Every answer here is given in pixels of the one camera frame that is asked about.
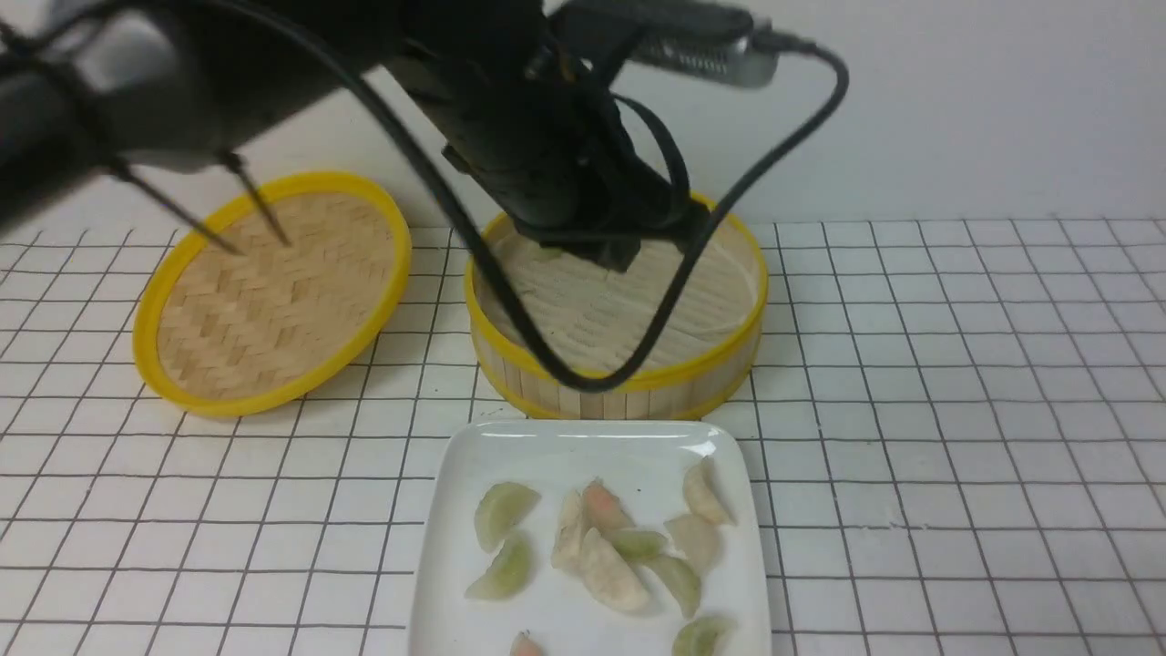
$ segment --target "white wall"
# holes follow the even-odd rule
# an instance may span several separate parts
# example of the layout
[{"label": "white wall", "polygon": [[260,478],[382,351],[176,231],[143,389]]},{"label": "white wall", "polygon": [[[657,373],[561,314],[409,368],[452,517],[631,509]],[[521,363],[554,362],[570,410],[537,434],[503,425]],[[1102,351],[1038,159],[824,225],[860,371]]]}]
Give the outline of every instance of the white wall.
[{"label": "white wall", "polygon": [[[745,2],[834,47],[854,75],[837,118],[746,196],[745,218],[1166,216],[1163,0]],[[0,0],[0,14],[24,22],[38,3]],[[437,156],[436,131],[387,75],[373,80]],[[826,69],[791,58],[759,92],[635,66],[618,87],[661,114],[689,158],[694,186],[717,195],[830,83]],[[441,221],[347,97],[329,98],[245,154],[264,177],[312,168],[361,172],[385,183],[415,223]],[[476,217],[494,213],[480,190],[442,165]],[[199,211],[237,192],[217,174],[156,179]],[[101,182],[42,220],[136,223],[156,213]]]}]

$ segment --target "steamer basket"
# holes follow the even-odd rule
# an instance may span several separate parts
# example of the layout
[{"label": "steamer basket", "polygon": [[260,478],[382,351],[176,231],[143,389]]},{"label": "steamer basket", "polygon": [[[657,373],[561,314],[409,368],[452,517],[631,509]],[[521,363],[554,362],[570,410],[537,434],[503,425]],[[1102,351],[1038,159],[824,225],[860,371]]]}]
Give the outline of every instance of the steamer basket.
[{"label": "steamer basket", "polygon": [[[540,249],[505,214],[484,237],[555,353],[590,376],[627,359],[681,256],[670,244],[645,241],[626,274],[605,271]],[[724,403],[749,375],[767,284],[757,241],[736,217],[728,217],[644,369],[602,395],[564,388],[535,362],[472,261],[465,297],[478,364],[522,412],[542,419],[696,419]]]},{"label": "steamer basket", "polygon": [[237,198],[206,224],[243,254],[187,235],[138,310],[138,371],[196,415],[251,415],[304,395],[372,344],[405,291],[409,232],[379,185],[312,172],[262,193],[290,246]]}]

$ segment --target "bamboo steamer lid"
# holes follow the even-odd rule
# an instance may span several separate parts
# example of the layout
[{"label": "bamboo steamer lid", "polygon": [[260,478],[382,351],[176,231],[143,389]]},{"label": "bamboo steamer lid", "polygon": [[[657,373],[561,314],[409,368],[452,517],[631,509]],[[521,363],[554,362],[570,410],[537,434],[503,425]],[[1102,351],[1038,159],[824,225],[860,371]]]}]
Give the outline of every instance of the bamboo steamer lid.
[{"label": "bamboo steamer lid", "polygon": [[308,174],[262,192],[290,246],[239,198],[208,225],[243,254],[188,235],[138,313],[143,380],[195,414],[250,415],[316,388],[375,339],[405,289],[408,230],[379,186]]}]

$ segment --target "dumpling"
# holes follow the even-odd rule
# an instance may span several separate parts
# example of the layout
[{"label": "dumpling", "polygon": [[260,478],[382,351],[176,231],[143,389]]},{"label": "dumpling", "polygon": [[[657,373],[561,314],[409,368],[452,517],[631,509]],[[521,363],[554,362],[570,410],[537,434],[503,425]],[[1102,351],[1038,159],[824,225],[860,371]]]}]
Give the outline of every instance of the dumpling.
[{"label": "dumpling", "polygon": [[697,573],[707,573],[721,558],[721,534],[703,519],[681,515],[665,522],[663,528]]},{"label": "dumpling", "polygon": [[563,499],[563,508],[559,512],[559,532],[555,535],[555,549],[550,552],[550,566],[574,571],[578,565],[583,536],[590,528],[591,523],[583,512],[583,498],[571,491]]},{"label": "dumpling", "polygon": [[607,534],[606,537],[611,546],[614,546],[619,556],[628,563],[642,563],[655,558],[668,545],[668,538],[655,531],[628,529]]},{"label": "dumpling", "polygon": [[701,607],[701,577],[696,576],[693,567],[680,558],[672,556],[658,556],[645,563],[648,570],[663,583],[663,586],[672,593],[673,599],[680,605],[680,613],[686,620],[693,619],[696,609]]},{"label": "dumpling", "polygon": [[704,517],[710,524],[735,523],[712,493],[712,461],[708,457],[684,473],[684,503],[693,515]]},{"label": "dumpling", "polygon": [[492,553],[503,538],[527,513],[539,503],[539,493],[520,484],[498,484],[491,487],[478,503],[473,514],[473,530],[478,544],[486,553]]},{"label": "dumpling", "polygon": [[624,513],[619,498],[611,494],[611,491],[603,487],[603,481],[596,479],[583,489],[583,507],[586,508],[591,525],[603,534],[631,529],[632,519]]},{"label": "dumpling", "polygon": [[532,560],[531,543],[526,536],[519,532],[511,534],[486,573],[465,591],[465,597],[489,601],[514,597],[531,583]]},{"label": "dumpling", "polygon": [[580,576],[591,597],[612,611],[635,613],[651,600],[648,590],[635,572],[619,557],[616,548],[599,535],[598,529],[592,528],[583,537]]},{"label": "dumpling", "polygon": [[721,616],[701,618],[689,622],[676,634],[672,656],[714,656],[721,639],[732,629],[732,620]]},{"label": "dumpling", "polygon": [[542,649],[531,640],[531,634],[522,632],[511,646],[511,656],[542,656]]}]

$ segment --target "yellow rim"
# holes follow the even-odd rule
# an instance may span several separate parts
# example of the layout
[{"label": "yellow rim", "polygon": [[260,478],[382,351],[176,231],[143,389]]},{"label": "yellow rim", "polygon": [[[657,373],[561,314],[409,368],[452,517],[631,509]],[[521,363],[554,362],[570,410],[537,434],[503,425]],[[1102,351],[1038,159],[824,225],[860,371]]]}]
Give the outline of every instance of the yellow rim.
[{"label": "yellow rim", "polygon": [[[758,346],[760,346],[761,341],[758,340],[757,344]],[[753,354],[750,357],[750,362],[752,362],[753,359],[757,358],[757,350],[758,347],[754,346]],[[486,378],[486,381],[490,381],[490,385],[494,387],[494,390],[497,390],[498,394],[504,400],[506,400],[506,403],[513,405],[524,415],[527,415],[534,419],[578,419],[578,417],[568,417],[567,415],[563,415],[561,412],[552,412],[546,408],[535,405],[526,401],[525,398],[515,395],[513,392],[511,392],[510,388],[506,387],[505,382],[499,381],[498,378],[494,376],[494,373],[482,360],[482,354],[478,354],[478,366],[482,367],[482,374]],[[740,386],[745,382],[746,379],[749,379],[749,372],[750,368],[746,367],[745,371],[742,372],[739,376],[737,376],[737,380],[730,383],[724,389],[723,393],[702,403],[701,405],[697,405],[696,408],[690,408],[683,412],[676,414],[673,417],[668,417],[668,419],[674,419],[677,422],[703,419],[705,415],[721,408],[721,404],[729,401],[730,398],[732,398],[735,394],[737,394],[737,389],[740,388]]]},{"label": "yellow rim", "polygon": [[[698,193],[693,193],[693,196],[698,200],[709,204],[708,198]],[[739,347],[740,344],[745,339],[747,339],[750,330],[752,330],[752,327],[757,324],[757,322],[760,320],[761,310],[765,309],[765,301],[768,297],[770,292],[770,274],[765,266],[765,256],[761,254],[761,247],[757,244],[757,239],[753,238],[753,233],[750,232],[747,227],[745,227],[745,224],[742,223],[740,219],[738,219],[733,214],[729,214],[725,218],[729,221],[729,225],[731,225],[735,230],[737,230],[745,237],[746,241],[750,245],[750,249],[753,252],[753,256],[757,260],[758,264],[760,266],[761,270],[761,276],[760,276],[761,280],[760,284],[758,284],[757,302],[753,303],[753,308],[752,310],[750,310],[749,316],[746,317],[745,320],[742,322],[740,326],[732,336],[730,336],[728,339],[725,339],[724,343],[718,345],[716,348],[709,351],[704,355],[690,360],[688,362],[673,365],[672,367],[640,372],[639,374],[632,376],[632,379],[628,380],[626,383],[620,386],[616,392],[634,393],[642,390],[654,390],[658,388],[682,383],[684,381],[700,376],[701,374],[717,367],[724,361],[726,357],[735,353],[737,351],[737,347]],[[498,227],[501,226],[506,219],[507,216],[505,213],[498,214],[492,221],[490,221],[490,225],[487,225],[486,228],[482,232],[483,238],[489,240],[491,233],[498,230]],[[503,336],[501,332],[498,331],[498,327],[494,326],[494,324],[486,316],[486,312],[482,310],[482,305],[480,303],[478,303],[477,294],[473,290],[473,277],[476,273],[477,271],[473,266],[473,260],[471,259],[470,262],[466,263],[465,266],[465,281],[463,282],[463,284],[465,285],[465,303],[470,308],[470,322],[473,324],[475,330],[479,331],[482,337],[485,338],[486,343],[490,344],[490,346],[493,347],[494,351],[501,354],[501,357],[506,361],[514,364],[524,372],[527,372],[538,379],[542,379],[545,381],[552,381],[553,380],[552,376],[547,374],[547,371],[543,369],[536,360],[534,360],[534,357],[531,355],[531,352],[515,345],[514,343],[510,341],[505,336]],[[588,372],[588,371],[580,372],[580,374],[591,378],[599,378],[603,375],[603,373],[600,372]],[[514,405],[518,407],[520,410],[522,410],[522,408],[519,407],[518,403],[515,403]],[[532,417],[534,416],[534,414],[532,412],[527,412],[527,415],[531,415]]]},{"label": "yellow rim", "polygon": [[[166,299],[182,271],[206,245],[206,239],[196,233],[183,238],[162,261],[162,264],[150,277],[149,284],[146,285],[141,304],[138,308],[138,317],[134,320],[134,362],[138,365],[138,372],[142,380],[157,396],[196,415],[210,417],[254,415],[282,405],[319,387],[340,369],[344,369],[377,339],[381,326],[388,320],[396,303],[401,299],[405,284],[408,281],[409,259],[413,252],[409,228],[401,211],[396,207],[396,203],[377,183],[349,172],[321,171],[283,177],[265,184],[261,191],[264,197],[272,202],[300,193],[339,192],[357,196],[372,203],[388,223],[396,263],[388,285],[385,288],[385,294],[377,303],[372,316],[360,326],[352,341],[326,362],[287,386],[262,395],[231,401],[206,400],[187,393],[170,381],[162,368],[157,353],[159,322]],[[206,219],[206,225],[215,232],[222,232],[252,211],[251,198],[240,196],[211,214]]]}]

